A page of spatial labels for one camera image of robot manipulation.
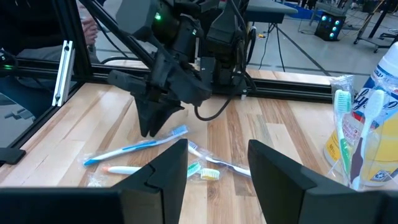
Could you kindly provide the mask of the yellow Lysol wipes canister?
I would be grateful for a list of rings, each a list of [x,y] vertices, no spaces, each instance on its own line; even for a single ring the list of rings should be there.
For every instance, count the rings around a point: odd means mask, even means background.
[[[398,177],[398,41],[362,88],[351,75],[331,80],[334,130],[323,154],[329,174],[354,189],[381,187]]]

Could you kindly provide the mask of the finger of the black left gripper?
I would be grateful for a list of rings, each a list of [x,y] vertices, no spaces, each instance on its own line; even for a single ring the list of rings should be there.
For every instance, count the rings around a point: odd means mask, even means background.
[[[183,110],[184,107],[180,103],[173,102],[152,102],[150,106],[150,118],[149,118],[149,134],[154,137],[165,122],[176,112]]]
[[[151,101],[143,100],[142,98],[135,97],[137,114],[139,118],[139,127],[141,130],[141,135],[143,137],[151,136],[154,137],[155,134],[152,130],[154,124],[154,109]]]

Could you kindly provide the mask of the dark blue toothbrush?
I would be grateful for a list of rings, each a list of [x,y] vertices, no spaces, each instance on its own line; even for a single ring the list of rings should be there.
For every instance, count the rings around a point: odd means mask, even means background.
[[[221,166],[225,166],[225,167],[227,167],[227,168],[229,168],[229,169],[231,169],[231,170],[233,170],[233,171],[235,171],[235,172],[237,172],[237,173],[239,173],[241,175],[244,175],[246,177],[251,177],[251,171],[250,170],[243,169],[243,168],[238,167],[238,166],[234,166],[234,165],[229,164],[229,163],[227,163],[225,161],[221,161],[221,160],[217,160],[217,159],[211,158],[210,156],[206,156],[206,155],[202,154],[199,151],[199,149],[200,148],[199,148],[199,146],[197,144],[195,144],[192,141],[188,141],[188,151],[190,153],[192,153],[193,155],[195,155],[195,156],[197,156],[197,157],[199,157],[201,159],[204,159],[204,160],[206,160],[206,161],[208,161],[210,163],[221,165]]]
[[[376,118],[381,114],[386,92],[383,90],[374,90],[364,110],[364,125],[358,141],[357,148],[352,156],[351,161],[351,186],[354,190],[359,190],[360,177],[366,154],[367,136],[370,133],[371,126]]]

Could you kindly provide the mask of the dark grey desk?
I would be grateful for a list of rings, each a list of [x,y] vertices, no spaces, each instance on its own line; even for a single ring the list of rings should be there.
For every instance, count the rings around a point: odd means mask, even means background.
[[[272,0],[249,0],[244,18],[248,22],[281,24],[285,15],[296,13],[295,8]]]

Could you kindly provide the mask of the black aluminium table frame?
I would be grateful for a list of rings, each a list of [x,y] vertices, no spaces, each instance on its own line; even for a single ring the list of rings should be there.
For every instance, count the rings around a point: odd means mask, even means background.
[[[75,46],[75,62],[72,80],[91,83],[107,82],[112,68],[101,67],[96,55],[90,50],[92,45],[85,43],[81,21],[91,16],[96,23],[103,22],[107,28],[134,54],[150,67],[154,61],[156,47],[147,42],[141,42],[129,34],[121,32],[116,23],[116,17],[111,17],[97,0],[53,0],[65,40],[71,40]],[[245,5],[240,3],[242,15]],[[204,28],[209,27],[210,19],[217,16],[222,9],[208,13],[202,19]],[[41,60],[11,55],[0,50],[0,93],[24,107],[33,116],[42,116],[51,106],[57,81],[60,59]],[[331,87],[297,82],[268,81],[253,79],[246,70],[247,79],[242,83],[232,80],[227,69],[222,69],[222,75],[213,85],[213,93],[222,93],[229,99],[240,95],[244,90],[250,96],[275,98],[281,100],[314,101],[329,103]]]

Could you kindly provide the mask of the orange toothbrush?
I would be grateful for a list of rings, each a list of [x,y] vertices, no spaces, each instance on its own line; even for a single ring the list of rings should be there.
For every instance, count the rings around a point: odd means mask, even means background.
[[[220,171],[216,169],[203,168],[200,170],[201,180],[219,180]]]
[[[122,175],[131,175],[139,171],[140,169],[141,167],[134,166],[106,166],[102,168],[102,170],[105,172]]]

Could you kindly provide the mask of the clear acrylic organizer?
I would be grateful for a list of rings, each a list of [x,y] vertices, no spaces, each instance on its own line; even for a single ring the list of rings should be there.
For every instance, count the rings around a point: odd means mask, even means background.
[[[336,133],[327,140],[323,153],[331,165],[327,177],[342,184]],[[398,191],[398,137],[383,135],[379,148],[367,152],[360,189]]]

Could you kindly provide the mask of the person's hand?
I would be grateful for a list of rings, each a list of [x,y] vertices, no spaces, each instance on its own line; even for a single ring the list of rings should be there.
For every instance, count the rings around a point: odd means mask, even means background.
[[[89,16],[85,17],[82,21],[83,35],[85,38],[85,43],[87,45],[93,45],[96,42],[98,36],[98,26],[95,20]]]

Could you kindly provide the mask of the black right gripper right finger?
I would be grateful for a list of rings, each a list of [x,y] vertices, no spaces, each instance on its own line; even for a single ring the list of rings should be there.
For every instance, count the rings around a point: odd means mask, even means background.
[[[358,192],[248,142],[251,179],[267,224],[398,224],[398,191]]]

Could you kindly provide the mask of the green toothbrush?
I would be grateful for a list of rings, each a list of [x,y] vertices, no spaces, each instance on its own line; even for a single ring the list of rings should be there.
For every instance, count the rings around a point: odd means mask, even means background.
[[[199,162],[194,162],[187,167],[187,178],[195,175],[199,171],[201,171],[202,166]]]
[[[353,101],[353,75],[342,75],[331,80],[331,87],[334,90],[333,111],[335,116],[335,131],[338,150],[340,152],[340,171],[343,176],[343,183],[350,183],[349,175],[351,169],[351,148],[344,134],[345,117],[352,114]]]

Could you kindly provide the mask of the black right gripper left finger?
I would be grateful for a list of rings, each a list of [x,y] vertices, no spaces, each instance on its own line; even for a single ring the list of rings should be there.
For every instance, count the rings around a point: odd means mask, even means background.
[[[0,224],[178,224],[187,169],[180,139],[111,187],[0,188]]]

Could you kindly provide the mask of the silver aluminium bracket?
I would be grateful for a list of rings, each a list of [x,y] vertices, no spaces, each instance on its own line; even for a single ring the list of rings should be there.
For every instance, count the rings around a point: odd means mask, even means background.
[[[67,100],[75,62],[75,46],[73,41],[63,42],[62,54],[57,73],[57,81],[53,93],[52,106],[61,107]]]

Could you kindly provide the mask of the black computer tower blue lights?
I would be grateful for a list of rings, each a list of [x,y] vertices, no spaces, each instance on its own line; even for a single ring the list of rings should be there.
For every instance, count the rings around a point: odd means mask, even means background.
[[[323,12],[315,30],[315,35],[324,41],[338,41],[346,16],[336,16]]]

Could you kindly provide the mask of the light blue toothbrush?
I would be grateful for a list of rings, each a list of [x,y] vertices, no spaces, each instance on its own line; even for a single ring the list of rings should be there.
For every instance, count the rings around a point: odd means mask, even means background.
[[[171,130],[169,133],[167,133],[165,136],[161,137],[160,139],[150,139],[150,140],[142,141],[142,142],[130,145],[130,146],[121,147],[119,149],[104,152],[102,154],[97,154],[95,156],[90,156],[89,158],[87,158],[83,161],[83,166],[92,166],[94,164],[98,164],[98,163],[108,160],[110,158],[117,157],[117,156],[120,156],[123,154],[127,154],[129,152],[136,152],[136,151],[140,151],[140,150],[147,149],[150,147],[159,146],[159,145],[165,144],[171,140],[182,137],[184,134],[187,134],[188,132],[189,132],[189,128],[187,125],[177,126],[176,128]]]

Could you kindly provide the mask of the black flat mounting plate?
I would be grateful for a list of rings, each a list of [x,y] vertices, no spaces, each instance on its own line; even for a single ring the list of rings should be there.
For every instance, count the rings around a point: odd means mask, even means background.
[[[26,151],[13,147],[0,147],[0,165],[16,165],[24,156]]]

